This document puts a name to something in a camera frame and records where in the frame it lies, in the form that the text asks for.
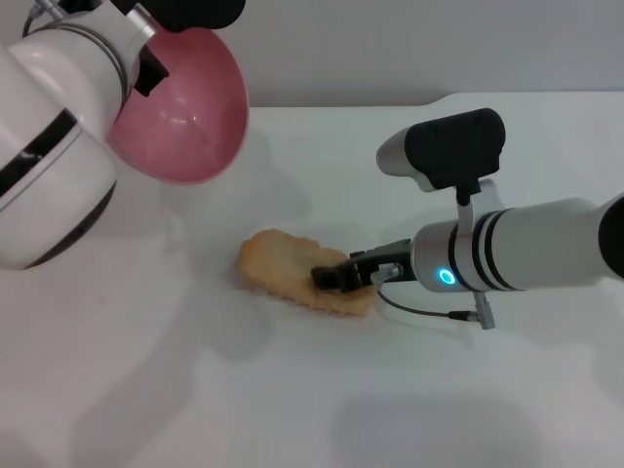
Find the black cable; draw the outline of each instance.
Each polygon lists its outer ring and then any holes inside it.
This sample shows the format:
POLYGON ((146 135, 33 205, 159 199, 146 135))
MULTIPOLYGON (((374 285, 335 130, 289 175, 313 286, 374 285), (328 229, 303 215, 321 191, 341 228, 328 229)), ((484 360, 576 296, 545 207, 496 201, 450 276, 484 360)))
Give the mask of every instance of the black cable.
POLYGON ((449 318, 449 314, 444 314, 442 312, 427 312, 425 310, 412 309, 410 307, 406 307, 405 305, 397 304, 396 302, 386 297, 386 295, 381 292, 381 290, 377 290, 377 295, 381 297, 381 300, 383 300, 386 304, 396 307, 397 309, 405 310, 406 312, 410 312, 412 314, 426 315, 428 317, 444 317, 446 319, 449 318))
POLYGON ((28 17, 26 22, 23 24, 23 29, 21 30, 21 37, 24 38, 30 33, 30 26, 32 26, 32 18, 28 17))
POLYGON ((392 307, 396 307, 400 310, 405 310, 406 312, 410 312, 411 314, 425 315, 427 317, 443 317, 445 319, 459 320, 461 322, 479 322, 477 313, 471 310, 451 310, 447 314, 442 312, 428 312, 426 310, 412 309, 411 307, 397 304, 393 300, 390 300, 388 297, 386 297, 386 295, 381 292, 380 289, 377 290, 377 295, 381 297, 381 300, 383 300, 386 304, 391 305, 392 307))

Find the pink bowl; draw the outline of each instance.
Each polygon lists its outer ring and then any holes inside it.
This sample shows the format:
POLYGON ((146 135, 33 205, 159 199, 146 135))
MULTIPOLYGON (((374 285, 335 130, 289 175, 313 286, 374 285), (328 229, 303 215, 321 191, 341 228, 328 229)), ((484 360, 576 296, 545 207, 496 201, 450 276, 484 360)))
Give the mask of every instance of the pink bowl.
POLYGON ((177 184, 221 174, 239 153, 250 103, 238 63, 212 31, 160 31, 149 42, 169 70, 149 97, 133 91, 112 132, 120 157, 177 184))

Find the cookie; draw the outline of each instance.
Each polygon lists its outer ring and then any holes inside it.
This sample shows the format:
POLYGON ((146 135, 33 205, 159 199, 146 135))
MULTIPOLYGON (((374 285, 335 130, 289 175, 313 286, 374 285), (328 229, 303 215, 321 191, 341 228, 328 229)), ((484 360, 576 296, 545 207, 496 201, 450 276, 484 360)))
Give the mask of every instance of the cookie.
POLYGON ((312 268, 334 266, 347 258, 310 239, 270 229, 243 243, 237 267, 250 284, 271 294, 312 309, 364 317, 374 299, 373 287, 349 293, 320 291, 312 281, 312 268))

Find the white table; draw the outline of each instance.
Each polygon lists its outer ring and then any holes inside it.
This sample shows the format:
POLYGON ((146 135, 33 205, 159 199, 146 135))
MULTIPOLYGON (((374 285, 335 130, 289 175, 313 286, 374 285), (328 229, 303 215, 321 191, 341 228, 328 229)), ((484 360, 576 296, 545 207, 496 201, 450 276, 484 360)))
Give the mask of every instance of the white table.
MULTIPOLYGON (((497 328, 378 305, 314 313, 245 287, 243 240, 277 227, 345 251, 454 216, 383 175, 380 143, 490 106, 508 206, 623 188, 624 94, 455 95, 423 107, 254 109, 217 180, 120 165, 103 218, 0 274, 0 465, 34 468, 611 467, 624 463, 624 285, 493 293, 497 328)), ((437 310, 470 295, 388 294, 437 310)))

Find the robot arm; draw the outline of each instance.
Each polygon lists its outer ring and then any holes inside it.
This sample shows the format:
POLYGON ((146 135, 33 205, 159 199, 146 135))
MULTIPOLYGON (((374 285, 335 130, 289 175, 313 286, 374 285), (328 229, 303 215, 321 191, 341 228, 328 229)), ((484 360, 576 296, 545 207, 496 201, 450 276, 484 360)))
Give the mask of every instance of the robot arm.
POLYGON ((49 260, 104 211, 116 183, 106 138, 155 32, 141 6, 104 2, 0 47, 0 267, 49 260))
POLYGON ((356 253, 316 268, 320 289, 343 292, 391 281, 419 281, 436 293, 472 292, 482 327, 493 328, 485 293, 578 287, 602 277, 624 280, 624 196, 597 207, 569 199, 508 210, 491 180, 505 142, 502 120, 481 109, 405 129, 377 153, 390 176, 409 176, 423 191, 455 187, 456 220, 424 226, 412 241, 356 253))

